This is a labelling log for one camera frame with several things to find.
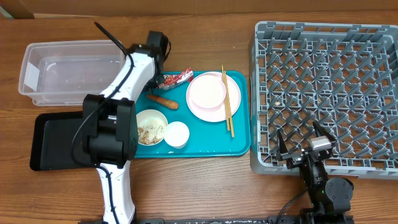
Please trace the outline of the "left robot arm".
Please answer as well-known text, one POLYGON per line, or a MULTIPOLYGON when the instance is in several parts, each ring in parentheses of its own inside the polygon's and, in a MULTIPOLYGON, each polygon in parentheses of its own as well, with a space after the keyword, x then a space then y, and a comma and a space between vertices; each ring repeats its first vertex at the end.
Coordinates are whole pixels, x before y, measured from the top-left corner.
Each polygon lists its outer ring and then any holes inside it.
POLYGON ((104 198, 102 223, 134 223, 136 206, 131 196, 130 166, 138 146, 136 101, 163 81, 163 63, 171 51, 163 44, 132 45, 124 65, 99 95, 83 100, 83 122, 75 133, 90 156, 87 167, 99 174, 104 198))

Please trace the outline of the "small white cup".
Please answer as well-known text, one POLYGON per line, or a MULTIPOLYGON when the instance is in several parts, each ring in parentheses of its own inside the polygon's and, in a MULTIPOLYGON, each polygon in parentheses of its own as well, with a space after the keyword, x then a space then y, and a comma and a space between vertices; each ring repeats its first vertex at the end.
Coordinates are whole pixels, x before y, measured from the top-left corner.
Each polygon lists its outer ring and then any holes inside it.
POLYGON ((190 131, 188 126, 180 121, 168 124, 164 132, 165 142, 176 149, 185 147, 189 137, 190 131))

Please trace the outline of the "white bowl with food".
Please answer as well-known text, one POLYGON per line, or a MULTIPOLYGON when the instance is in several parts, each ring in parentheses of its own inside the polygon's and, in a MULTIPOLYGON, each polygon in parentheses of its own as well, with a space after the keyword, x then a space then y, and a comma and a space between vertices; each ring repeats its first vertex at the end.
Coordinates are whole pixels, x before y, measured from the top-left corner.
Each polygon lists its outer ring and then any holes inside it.
POLYGON ((139 144, 154 146, 164 140, 164 133, 169 122, 157 110, 144 110, 136 115, 139 144))

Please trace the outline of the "red snack wrapper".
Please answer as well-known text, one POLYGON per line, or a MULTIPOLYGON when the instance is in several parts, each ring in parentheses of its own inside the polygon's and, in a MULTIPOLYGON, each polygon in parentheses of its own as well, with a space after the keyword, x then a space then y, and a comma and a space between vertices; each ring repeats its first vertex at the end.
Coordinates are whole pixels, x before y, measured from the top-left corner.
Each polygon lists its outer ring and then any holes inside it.
POLYGON ((180 72, 179 74, 164 75, 164 82, 158 84, 157 88, 161 90, 171 90, 185 82, 193 80, 193 71, 191 68, 180 72))

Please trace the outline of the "clear plastic bin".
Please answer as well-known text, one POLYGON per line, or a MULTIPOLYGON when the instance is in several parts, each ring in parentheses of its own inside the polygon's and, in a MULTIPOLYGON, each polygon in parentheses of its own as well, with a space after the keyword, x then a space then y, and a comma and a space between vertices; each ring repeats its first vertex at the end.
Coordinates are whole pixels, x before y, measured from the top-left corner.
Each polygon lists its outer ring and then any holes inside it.
POLYGON ((19 93, 37 106, 81 105, 87 94, 107 88, 124 65, 124 54, 110 40, 29 44, 19 93))

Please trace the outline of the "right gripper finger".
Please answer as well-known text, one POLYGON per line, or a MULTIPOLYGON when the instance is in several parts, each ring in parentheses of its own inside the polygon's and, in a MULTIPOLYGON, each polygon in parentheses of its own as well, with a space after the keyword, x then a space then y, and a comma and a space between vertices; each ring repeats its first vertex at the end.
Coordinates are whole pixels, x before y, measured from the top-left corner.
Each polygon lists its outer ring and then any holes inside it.
POLYGON ((318 121, 313 122, 313 128, 317 137, 325 136, 331 143, 336 143, 336 138, 332 136, 318 121))
POLYGON ((287 147, 285 145, 282 133, 281 133, 281 131, 279 129, 277 130, 277 140, 278 140, 278 143, 277 143, 277 147, 278 147, 277 155, 278 156, 287 155, 289 152, 288 152, 287 147))

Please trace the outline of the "orange carrot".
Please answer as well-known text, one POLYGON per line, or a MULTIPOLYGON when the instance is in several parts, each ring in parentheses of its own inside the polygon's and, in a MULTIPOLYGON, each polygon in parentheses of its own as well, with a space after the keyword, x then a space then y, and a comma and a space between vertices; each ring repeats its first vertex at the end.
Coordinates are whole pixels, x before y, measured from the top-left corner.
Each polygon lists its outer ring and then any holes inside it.
POLYGON ((161 96, 157 95, 146 95, 146 98, 168 108, 171 110, 177 110, 179 108, 179 104, 176 101, 168 100, 166 98, 163 98, 161 96))

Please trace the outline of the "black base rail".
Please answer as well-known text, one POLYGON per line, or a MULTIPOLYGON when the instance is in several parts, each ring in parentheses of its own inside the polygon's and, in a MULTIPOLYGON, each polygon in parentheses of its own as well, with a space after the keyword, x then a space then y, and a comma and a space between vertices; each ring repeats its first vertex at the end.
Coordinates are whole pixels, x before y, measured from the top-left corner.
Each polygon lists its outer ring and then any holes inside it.
MULTIPOLYGON (((164 220, 162 218, 152 219, 135 219, 132 223, 138 224, 275 224, 277 216, 269 216, 268 218, 238 218, 238 219, 196 219, 196 220, 164 220)), ((80 224, 100 224, 108 223, 102 220, 80 221, 80 224)), ((305 223, 300 220, 300 216, 283 215, 279 223, 282 224, 298 224, 305 223)), ((321 221, 315 223, 349 223, 354 224, 353 217, 346 217, 346 221, 321 221)))

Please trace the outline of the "black tray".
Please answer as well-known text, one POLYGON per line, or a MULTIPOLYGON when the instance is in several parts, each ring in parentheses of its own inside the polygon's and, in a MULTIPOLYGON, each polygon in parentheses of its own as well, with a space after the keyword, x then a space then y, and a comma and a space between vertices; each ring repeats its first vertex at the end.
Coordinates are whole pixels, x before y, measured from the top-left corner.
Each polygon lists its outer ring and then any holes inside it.
POLYGON ((81 111, 42 113, 35 119, 30 168, 33 171, 89 168, 93 164, 75 137, 81 111))

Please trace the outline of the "wooden chopstick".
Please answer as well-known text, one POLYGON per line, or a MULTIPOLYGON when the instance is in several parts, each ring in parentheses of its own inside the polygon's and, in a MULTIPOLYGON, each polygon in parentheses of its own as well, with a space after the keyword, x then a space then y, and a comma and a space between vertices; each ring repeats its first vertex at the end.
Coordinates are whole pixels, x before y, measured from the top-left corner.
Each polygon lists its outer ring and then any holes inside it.
POLYGON ((224 66, 221 66, 221 73, 222 73, 222 81, 226 90, 226 96, 224 98, 224 108, 225 108, 225 114, 226 114, 226 125, 227 125, 227 130, 230 131, 230 123, 229 123, 229 102, 228 102, 228 79, 226 77, 226 73, 224 71, 224 66))
POLYGON ((233 119, 232 119, 232 114, 231 114, 231 105, 230 105, 230 100, 228 97, 228 102, 229 102, 229 123, 230 123, 230 132, 231 132, 231 137, 234 137, 234 126, 233 126, 233 119))

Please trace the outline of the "grey dishwasher rack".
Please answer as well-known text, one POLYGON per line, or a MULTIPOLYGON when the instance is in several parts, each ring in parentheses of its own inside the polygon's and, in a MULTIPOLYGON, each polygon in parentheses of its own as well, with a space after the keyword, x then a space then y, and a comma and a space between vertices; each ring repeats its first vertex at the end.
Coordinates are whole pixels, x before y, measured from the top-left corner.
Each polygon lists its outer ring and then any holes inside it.
POLYGON ((315 137, 319 122, 337 140, 328 173, 397 178, 397 27, 258 22, 249 44, 251 169, 296 175, 275 157, 315 137))

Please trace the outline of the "rice and peanut shells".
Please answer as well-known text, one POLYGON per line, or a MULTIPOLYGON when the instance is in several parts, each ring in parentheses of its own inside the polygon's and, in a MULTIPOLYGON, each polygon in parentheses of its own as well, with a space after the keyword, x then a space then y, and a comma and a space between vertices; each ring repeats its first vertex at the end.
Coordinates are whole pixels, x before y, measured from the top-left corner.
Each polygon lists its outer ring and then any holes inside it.
POLYGON ((165 123, 160 119, 147 119, 137 128, 139 142, 149 146, 161 142, 164 138, 165 123))

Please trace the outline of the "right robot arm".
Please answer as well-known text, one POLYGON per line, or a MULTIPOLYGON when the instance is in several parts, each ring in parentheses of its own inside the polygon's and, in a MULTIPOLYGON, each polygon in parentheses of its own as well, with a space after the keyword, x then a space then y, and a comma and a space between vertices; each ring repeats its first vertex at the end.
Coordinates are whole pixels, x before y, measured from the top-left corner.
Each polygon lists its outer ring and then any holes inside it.
POLYGON ((288 169, 298 168, 305 183, 305 189, 292 198, 281 209, 274 223, 353 223, 347 217, 351 210, 354 185, 347 178, 329 178, 323 161, 333 155, 337 140, 317 121, 313 122, 316 137, 309 140, 298 154, 289 153, 280 131, 277 132, 278 161, 285 161, 288 169), (311 208, 303 208, 297 216, 284 215, 284 211, 303 194, 308 194, 311 208))

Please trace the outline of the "teal serving tray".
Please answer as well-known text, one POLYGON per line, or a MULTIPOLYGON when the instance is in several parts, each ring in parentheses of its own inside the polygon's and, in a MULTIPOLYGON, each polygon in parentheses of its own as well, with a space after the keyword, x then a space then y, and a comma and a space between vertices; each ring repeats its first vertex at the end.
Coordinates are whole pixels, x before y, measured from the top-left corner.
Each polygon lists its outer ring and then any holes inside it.
POLYGON ((250 118, 248 106, 248 89, 246 78, 237 71, 227 71, 229 80, 234 80, 239 87, 241 102, 233 115, 234 135, 227 131, 226 122, 207 122, 197 118, 188 108, 187 89, 189 83, 185 82, 171 90, 155 89, 153 94, 176 101, 177 110, 168 109, 146 97, 149 92, 141 93, 137 100, 136 112, 144 110, 160 111, 168 122, 181 121, 190 131, 187 145, 181 149, 169 146, 162 141, 153 146, 138 145, 137 158, 181 158, 181 157, 220 157, 242 156, 251 145, 250 118))

